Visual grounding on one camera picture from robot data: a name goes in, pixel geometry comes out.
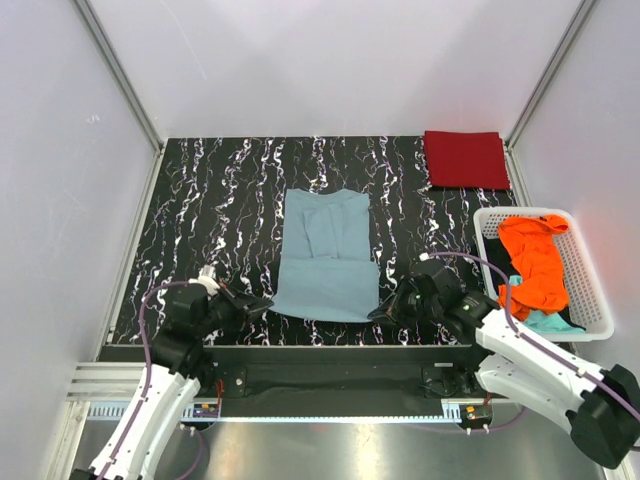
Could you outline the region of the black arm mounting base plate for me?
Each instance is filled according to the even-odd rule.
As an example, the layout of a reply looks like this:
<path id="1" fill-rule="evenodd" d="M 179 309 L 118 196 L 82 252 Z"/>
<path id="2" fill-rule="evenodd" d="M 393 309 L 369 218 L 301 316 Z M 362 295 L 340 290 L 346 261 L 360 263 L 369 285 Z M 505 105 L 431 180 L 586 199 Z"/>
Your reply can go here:
<path id="1" fill-rule="evenodd" d="M 442 408 L 426 374 L 468 346 L 216 346 L 225 417 L 417 417 Z"/>

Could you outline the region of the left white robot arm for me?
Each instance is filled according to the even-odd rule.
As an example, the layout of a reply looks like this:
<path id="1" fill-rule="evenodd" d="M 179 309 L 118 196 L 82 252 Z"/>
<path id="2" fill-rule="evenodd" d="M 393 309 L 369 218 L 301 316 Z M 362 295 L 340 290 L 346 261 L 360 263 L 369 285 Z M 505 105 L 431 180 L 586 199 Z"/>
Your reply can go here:
<path id="1" fill-rule="evenodd" d="M 144 315 L 160 291 L 175 289 L 172 315 L 156 336 L 147 336 Z M 180 427 L 187 405 L 212 389 L 220 394 L 213 356 L 204 339 L 223 326 L 242 327 L 269 310 L 273 301 L 236 291 L 201 276 L 152 289 L 138 313 L 145 364 L 131 401 L 113 434 L 86 469 L 71 479 L 153 479 L 164 450 Z"/>

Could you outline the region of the light blue t-shirt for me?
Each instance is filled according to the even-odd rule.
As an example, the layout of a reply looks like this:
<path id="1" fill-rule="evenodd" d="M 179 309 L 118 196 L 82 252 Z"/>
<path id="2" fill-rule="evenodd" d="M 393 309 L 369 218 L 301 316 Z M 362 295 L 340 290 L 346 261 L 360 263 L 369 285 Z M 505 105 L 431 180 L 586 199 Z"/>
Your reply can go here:
<path id="1" fill-rule="evenodd" d="M 379 305 L 369 233 L 367 194 L 288 190 L 272 310 L 322 322 L 367 323 Z"/>

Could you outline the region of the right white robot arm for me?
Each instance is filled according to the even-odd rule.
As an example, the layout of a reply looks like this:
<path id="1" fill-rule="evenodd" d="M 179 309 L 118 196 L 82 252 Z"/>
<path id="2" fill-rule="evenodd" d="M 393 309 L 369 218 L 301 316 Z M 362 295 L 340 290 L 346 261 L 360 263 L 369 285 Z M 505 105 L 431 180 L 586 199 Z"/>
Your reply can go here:
<path id="1" fill-rule="evenodd" d="M 478 290 L 462 287 L 441 261 L 426 260 L 368 315 L 409 327 L 440 323 L 468 346 L 454 384 L 515 401 L 564 430 L 590 460 L 617 468 L 639 448 L 639 383 L 621 365 L 605 369 L 533 332 Z"/>

